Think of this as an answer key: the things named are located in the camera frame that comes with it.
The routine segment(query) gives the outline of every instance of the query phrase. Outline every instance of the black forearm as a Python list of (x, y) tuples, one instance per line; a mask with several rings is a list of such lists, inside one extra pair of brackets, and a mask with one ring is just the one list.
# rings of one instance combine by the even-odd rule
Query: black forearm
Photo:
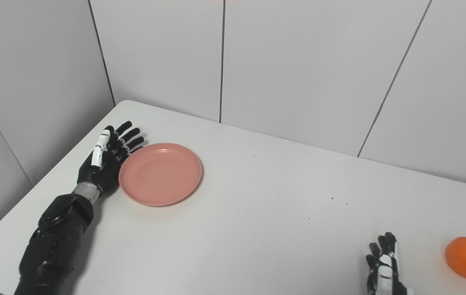
[(58, 196), (38, 222), (20, 263), (15, 295), (57, 295), (74, 268), (81, 238), (93, 219), (83, 196)]

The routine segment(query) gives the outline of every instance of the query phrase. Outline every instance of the robotic arm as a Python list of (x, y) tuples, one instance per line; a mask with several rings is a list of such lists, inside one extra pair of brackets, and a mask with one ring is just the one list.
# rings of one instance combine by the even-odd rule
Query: robotic arm
[(93, 204), (118, 187), (118, 173), (129, 155), (144, 142), (127, 121), (107, 126), (80, 167), (72, 193), (57, 196), (38, 221), (20, 263), (15, 295), (58, 295), (74, 269), (85, 230), (94, 219)]
[(398, 280), (398, 252), (396, 237), (388, 232), (379, 236), (379, 245), (370, 243), (371, 254), (366, 255), (369, 265), (369, 295), (414, 295)]

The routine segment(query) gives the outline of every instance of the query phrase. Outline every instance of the white table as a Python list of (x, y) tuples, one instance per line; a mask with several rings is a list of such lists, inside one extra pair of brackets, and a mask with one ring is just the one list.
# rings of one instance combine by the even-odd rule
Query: white table
[(466, 236), (466, 184), (124, 101), (0, 222), (0, 293), (12, 294), (36, 222), (106, 125), (132, 120), (149, 143), (194, 151), (190, 198), (152, 208), (118, 190), (67, 289), (79, 295), (364, 295), (368, 243), (392, 231), (417, 295), (466, 294), (443, 250)]

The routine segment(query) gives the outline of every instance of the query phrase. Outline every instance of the robotic hand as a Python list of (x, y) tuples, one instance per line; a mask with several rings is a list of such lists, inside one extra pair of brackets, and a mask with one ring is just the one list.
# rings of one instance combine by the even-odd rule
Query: robotic hand
[(398, 280), (398, 252), (396, 237), (388, 232), (379, 236), (379, 245), (370, 243), (371, 254), (366, 255), (369, 265), (369, 295), (414, 295)]
[(130, 121), (107, 126), (80, 167), (77, 186), (57, 196), (38, 221), (20, 263), (15, 295), (57, 295), (74, 269), (81, 237), (94, 219), (93, 204), (118, 187), (118, 173), (129, 155), (144, 142)]

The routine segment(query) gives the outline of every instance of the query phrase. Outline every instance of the pink plate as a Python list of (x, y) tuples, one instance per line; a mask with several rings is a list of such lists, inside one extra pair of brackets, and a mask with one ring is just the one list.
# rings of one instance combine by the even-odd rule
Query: pink plate
[(187, 198), (202, 177), (202, 164), (190, 149), (156, 143), (133, 153), (120, 170), (120, 186), (131, 199), (160, 207)]

